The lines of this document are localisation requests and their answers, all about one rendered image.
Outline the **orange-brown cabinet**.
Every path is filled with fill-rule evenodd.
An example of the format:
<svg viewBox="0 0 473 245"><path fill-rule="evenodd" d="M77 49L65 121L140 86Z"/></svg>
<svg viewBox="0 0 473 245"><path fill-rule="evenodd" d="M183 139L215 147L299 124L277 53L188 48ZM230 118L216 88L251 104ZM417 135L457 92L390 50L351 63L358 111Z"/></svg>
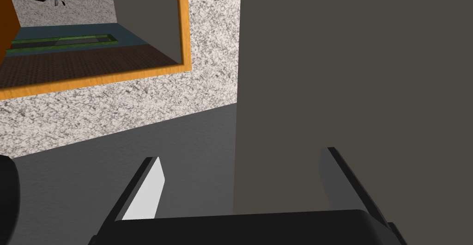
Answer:
<svg viewBox="0 0 473 245"><path fill-rule="evenodd" d="M0 0L0 65L20 28L13 1Z"/></svg>

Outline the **grey-brown door leaf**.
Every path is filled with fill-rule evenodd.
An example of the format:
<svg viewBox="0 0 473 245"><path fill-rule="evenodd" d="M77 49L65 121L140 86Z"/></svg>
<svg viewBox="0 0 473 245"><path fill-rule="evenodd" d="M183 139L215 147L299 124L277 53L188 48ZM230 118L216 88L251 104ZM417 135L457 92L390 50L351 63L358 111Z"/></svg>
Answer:
<svg viewBox="0 0 473 245"><path fill-rule="evenodd" d="M473 0L241 0L234 212L324 210L335 147L408 245L473 245Z"/></svg>

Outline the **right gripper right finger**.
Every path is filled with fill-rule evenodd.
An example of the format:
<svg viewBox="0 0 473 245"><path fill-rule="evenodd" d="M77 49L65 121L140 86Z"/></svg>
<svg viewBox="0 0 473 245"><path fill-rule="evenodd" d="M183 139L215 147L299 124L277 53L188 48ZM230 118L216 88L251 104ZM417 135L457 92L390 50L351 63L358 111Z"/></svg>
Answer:
<svg viewBox="0 0 473 245"><path fill-rule="evenodd" d="M321 149L319 175L332 210L359 209L369 213L381 224L388 224L368 191L336 148Z"/></svg>

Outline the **green rug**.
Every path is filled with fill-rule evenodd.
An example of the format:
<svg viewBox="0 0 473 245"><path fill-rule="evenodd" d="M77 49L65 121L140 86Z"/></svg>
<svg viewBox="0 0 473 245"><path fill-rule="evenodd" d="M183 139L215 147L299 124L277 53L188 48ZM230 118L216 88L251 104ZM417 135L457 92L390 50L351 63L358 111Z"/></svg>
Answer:
<svg viewBox="0 0 473 245"><path fill-rule="evenodd" d="M111 34L19 39L11 41L6 49L8 55L53 53L74 49L94 49L103 46L117 46L119 41Z"/></svg>

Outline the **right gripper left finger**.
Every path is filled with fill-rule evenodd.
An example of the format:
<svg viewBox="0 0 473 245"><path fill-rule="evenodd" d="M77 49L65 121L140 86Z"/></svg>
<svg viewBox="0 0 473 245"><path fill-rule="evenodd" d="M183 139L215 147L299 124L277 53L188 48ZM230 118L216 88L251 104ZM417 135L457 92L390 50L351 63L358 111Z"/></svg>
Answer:
<svg viewBox="0 0 473 245"><path fill-rule="evenodd" d="M164 183L159 158L145 158L108 214L108 222L154 219Z"/></svg>

